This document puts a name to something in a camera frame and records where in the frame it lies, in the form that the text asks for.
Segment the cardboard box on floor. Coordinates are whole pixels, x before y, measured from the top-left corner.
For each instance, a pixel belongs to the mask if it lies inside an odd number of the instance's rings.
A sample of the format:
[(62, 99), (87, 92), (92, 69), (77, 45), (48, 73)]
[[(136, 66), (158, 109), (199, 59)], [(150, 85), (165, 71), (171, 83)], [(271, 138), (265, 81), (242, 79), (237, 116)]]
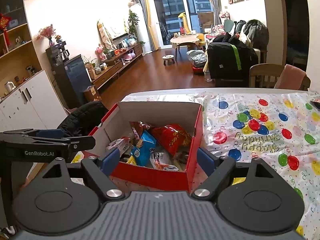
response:
[(92, 102), (92, 101), (101, 101), (101, 96), (96, 89), (95, 85), (88, 86), (84, 90), (84, 97), (87, 100), (87, 102)]

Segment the white strawberry drink pouch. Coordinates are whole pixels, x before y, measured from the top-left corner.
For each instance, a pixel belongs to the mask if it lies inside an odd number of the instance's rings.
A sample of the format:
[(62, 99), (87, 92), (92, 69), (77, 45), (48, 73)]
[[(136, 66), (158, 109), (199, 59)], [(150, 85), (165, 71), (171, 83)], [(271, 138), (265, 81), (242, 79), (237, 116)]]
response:
[(131, 139), (129, 137), (121, 137), (119, 139), (116, 139), (106, 146), (106, 150), (117, 148), (119, 150), (120, 157), (121, 157), (123, 154), (130, 153), (131, 151), (130, 140)]

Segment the round coffee table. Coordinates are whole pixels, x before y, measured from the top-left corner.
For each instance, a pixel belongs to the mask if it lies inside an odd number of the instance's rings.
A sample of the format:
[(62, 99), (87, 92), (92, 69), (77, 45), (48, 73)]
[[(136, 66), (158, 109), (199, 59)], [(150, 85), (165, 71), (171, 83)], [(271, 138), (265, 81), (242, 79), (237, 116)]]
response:
[(195, 46), (199, 49), (199, 38), (198, 34), (190, 34), (185, 36), (177, 36), (170, 39), (170, 43), (175, 50), (175, 61), (177, 61), (177, 54), (180, 51), (181, 46)]

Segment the balloon print plastic tablecloth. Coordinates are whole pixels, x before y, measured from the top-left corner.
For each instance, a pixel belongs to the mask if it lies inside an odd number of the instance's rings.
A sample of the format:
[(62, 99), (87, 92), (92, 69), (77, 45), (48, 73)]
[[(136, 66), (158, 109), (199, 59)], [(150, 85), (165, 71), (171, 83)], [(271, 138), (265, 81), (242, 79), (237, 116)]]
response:
[(191, 192), (109, 175), (129, 196), (108, 203), (76, 239), (319, 239), (319, 110), (308, 93), (177, 89), (128, 101), (199, 103), (199, 148), (236, 161), (230, 184), (213, 200), (194, 199), (207, 179), (198, 163)]

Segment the black jacket on chair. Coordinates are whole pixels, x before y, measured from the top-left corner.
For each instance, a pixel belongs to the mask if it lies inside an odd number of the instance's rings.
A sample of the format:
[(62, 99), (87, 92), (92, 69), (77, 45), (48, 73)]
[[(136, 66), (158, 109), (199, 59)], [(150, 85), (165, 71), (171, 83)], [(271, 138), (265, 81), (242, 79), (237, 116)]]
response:
[(101, 124), (101, 120), (107, 112), (108, 109), (102, 102), (88, 102), (71, 112), (57, 129), (61, 129), (65, 137), (87, 136), (93, 128)]

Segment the yellow candy bag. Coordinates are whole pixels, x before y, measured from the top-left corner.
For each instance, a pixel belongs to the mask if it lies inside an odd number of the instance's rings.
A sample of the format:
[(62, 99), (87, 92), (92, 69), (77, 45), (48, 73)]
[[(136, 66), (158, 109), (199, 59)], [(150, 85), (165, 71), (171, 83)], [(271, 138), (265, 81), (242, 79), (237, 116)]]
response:
[(137, 165), (137, 163), (136, 163), (136, 159), (135, 159), (135, 157), (134, 156), (130, 156), (129, 157), (129, 159), (127, 160), (127, 162), (126, 162), (127, 164), (130, 164), (130, 165)]

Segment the brown cookie snack bag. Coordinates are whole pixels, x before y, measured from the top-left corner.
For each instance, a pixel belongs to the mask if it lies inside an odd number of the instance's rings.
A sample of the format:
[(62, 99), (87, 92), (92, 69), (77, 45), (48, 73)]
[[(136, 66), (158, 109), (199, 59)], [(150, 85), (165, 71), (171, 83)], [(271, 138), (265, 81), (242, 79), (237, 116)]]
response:
[(130, 126), (133, 130), (136, 140), (141, 138), (144, 131), (148, 131), (149, 129), (153, 128), (151, 124), (143, 121), (131, 121)]

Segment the white shrimp snack packet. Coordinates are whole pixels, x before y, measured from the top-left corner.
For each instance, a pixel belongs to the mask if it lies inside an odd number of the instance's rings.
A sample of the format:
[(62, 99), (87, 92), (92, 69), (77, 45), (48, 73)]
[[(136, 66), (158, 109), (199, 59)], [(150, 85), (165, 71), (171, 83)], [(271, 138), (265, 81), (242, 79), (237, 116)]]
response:
[(178, 167), (171, 164), (169, 153), (166, 150), (150, 149), (150, 163), (154, 169), (160, 171), (179, 171)]

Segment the wooden tv cabinet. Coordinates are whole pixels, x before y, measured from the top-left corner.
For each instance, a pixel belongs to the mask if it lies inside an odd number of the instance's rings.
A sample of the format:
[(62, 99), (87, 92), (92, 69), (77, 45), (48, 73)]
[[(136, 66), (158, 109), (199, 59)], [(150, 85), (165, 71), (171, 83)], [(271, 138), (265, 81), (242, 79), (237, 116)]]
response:
[(140, 43), (128, 47), (127, 51), (123, 51), (112, 57), (110, 60), (104, 61), (104, 63), (106, 63), (106, 68), (92, 80), (92, 84), (95, 85), (97, 89), (100, 89), (107, 84), (108, 81), (112, 80), (114, 77), (118, 77), (120, 72), (134, 64), (142, 57), (143, 48)]

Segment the dark blue small fridge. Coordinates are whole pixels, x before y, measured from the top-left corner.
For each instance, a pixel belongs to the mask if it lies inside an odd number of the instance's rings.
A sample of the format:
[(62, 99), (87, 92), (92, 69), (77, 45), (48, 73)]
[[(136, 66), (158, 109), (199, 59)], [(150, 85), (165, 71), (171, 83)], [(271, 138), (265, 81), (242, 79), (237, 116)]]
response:
[(68, 108), (78, 108), (87, 100), (84, 91), (92, 85), (81, 55), (69, 58), (62, 41), (46, 49), (55, 81)]

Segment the red cardboard box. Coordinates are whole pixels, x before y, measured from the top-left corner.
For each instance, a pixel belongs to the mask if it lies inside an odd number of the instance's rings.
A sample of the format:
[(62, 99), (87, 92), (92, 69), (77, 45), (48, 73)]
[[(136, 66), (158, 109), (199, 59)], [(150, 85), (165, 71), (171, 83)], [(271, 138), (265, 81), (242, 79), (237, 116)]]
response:
[(132, 139), (134, 157), (115, 161), (111, 176), (164, 191), (191, 192), (203, 135), (202, 106), (194, 102), (116, 103), (93, 128), (95, 146), (86, 157), (105, 157), (118, 139)]

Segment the red chip bag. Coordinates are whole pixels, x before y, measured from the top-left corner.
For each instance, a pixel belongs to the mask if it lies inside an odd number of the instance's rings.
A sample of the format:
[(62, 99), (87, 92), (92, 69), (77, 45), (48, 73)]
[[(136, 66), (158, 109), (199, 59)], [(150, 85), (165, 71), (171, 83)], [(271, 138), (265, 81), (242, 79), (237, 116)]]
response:
[(169, 124), (151, 129), (151, 135), (174, 157), (182, 147), (191, 145), (191, 136), (179, 124)]

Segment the small white stool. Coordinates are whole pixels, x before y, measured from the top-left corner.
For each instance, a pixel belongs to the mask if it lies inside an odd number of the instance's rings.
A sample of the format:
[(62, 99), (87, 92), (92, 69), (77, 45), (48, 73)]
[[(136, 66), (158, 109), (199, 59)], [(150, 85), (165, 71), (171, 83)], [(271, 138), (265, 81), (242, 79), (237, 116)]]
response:
[(168, 66), (170, 64), (175, 63), (175, 56), (174, 55), (165, 55), (162, 57), (163, 65)]

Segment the wooden dining chair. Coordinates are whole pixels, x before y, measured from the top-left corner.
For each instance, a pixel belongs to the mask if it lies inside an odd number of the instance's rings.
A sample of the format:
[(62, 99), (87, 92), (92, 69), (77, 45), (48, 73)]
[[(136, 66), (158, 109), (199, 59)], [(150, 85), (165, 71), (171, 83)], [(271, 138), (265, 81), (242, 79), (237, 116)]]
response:
[(253, 65), (249, 70), (249, 88), (274, 88), (284, 66), (272, 63)]

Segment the yellow giraffe toy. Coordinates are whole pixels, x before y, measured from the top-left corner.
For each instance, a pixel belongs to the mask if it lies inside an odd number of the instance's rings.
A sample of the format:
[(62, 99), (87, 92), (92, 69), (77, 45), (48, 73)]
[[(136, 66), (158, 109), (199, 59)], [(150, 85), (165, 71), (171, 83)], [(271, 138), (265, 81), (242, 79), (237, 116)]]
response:
[(189, 25), (188, 25), (188, 22), (187, 22), (187, 18), (186, 18), (186, 14), (185, 12), (182, 12), (178, 15), (178, 18), (180, 18), (183, 22), (183, 28), (184, 28), (184, 32), (189, 35), (191, 34), (191, 31), (189, 29)]

